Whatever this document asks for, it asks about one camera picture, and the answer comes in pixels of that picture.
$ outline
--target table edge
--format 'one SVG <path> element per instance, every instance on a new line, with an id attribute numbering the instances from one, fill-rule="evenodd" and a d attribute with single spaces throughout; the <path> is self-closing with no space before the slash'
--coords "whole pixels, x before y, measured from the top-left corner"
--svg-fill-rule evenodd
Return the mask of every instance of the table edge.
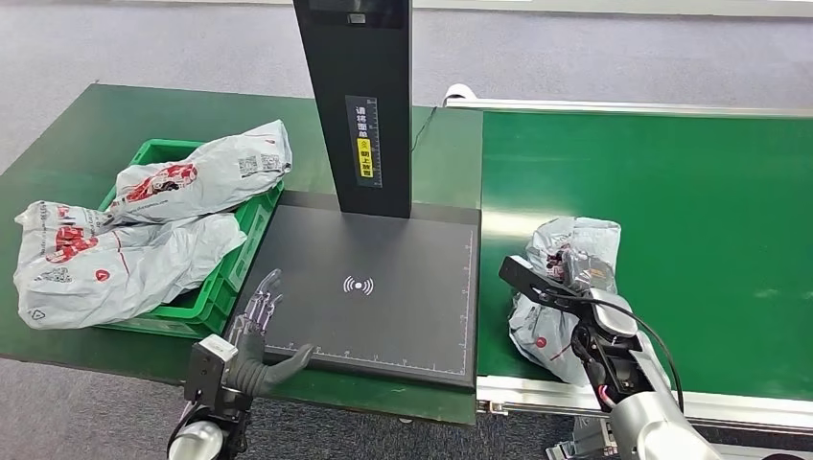
<path id="1" fill-rule="evenodd" d="M 695 425 L 813 435 L 813 402 L 684 392 Z M 607 417 L 590 387 L 557 381 L 477 376 L 477 409 Z"/>
<path id="2" fill-rule="evenodd" d="M 513 111 L 607 112 L 685 117 L 722 116 L 728 118 L 813 118 L 807 108 L 748 108 L 680 103 L 606 103 L 577 101 L 524 101 L 519 99 L 449 99 L 449 108 L 475 108 Z"/>

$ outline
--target gray carpet floor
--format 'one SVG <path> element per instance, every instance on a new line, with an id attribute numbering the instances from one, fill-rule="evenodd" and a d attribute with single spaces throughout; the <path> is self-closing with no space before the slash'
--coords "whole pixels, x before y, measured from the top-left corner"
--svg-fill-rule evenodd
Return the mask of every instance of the gray carpet floor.
<path id="1" fill-rule="evenodd" d="M 312 95 L 289 7 L 0 0 L 0 36 L 0 172 L 93 81 Z M 413 100 L 438 104 L 455 82 L 492 98 L 811 107 L 813 22 L 416 11 Z M 0 389 L 0 460 L 160 459 L 182 405 L 167 385 L 8 360 Z M 244 458 L 541 458 L 571 423 L 405 425 L 257 402 Z M 813 450 L 805 438 L 704 433 Z"/>

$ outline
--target plastic crate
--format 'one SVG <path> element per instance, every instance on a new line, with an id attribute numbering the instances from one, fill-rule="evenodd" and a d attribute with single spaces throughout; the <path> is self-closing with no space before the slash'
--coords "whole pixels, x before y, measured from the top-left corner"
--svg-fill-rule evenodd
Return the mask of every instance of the plastic crate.
<path id="1" fill-rule="evenodd" d="M 184 160 L 202 144 L 151 139 L 141 146 L 130 165 Z M 252 197 L 234 211 L 240 229 L 248 238 L 242 246 L 223 258 L 199 288 L 185 292 L 171 303 L 159 305 L 155 310 L 135 318 L 100 327 L 190 338 L 222 334 L 282 191 L 283 184 L 280 182 L 270 191 Z M 99 206 L 99 210 L 107 209 L 115 197 L 114 187 Z"/>

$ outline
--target scale platform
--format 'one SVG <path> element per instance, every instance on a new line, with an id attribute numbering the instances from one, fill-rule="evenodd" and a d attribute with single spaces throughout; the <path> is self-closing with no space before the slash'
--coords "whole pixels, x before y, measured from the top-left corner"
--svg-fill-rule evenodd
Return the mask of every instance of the scale platform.
<path id="1" fill-rule="evenodd" d="M 474 388 L 480 212 L 343 214 L 334 195 L 285 192 L 238 305 L 282 270 L 266 360 L 316 346 L 311 366 Z"/>

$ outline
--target yellow label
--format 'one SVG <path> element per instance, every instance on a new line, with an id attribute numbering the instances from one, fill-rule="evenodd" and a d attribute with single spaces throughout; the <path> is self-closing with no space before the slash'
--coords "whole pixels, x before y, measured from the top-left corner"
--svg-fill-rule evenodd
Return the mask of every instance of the yellow label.
<path id="1" fill-rule="evenodd" d="M 373 157 L 369 139 L 356 139 L 359 146 L 359 172 L 361 177 L 373 176 Z"/>

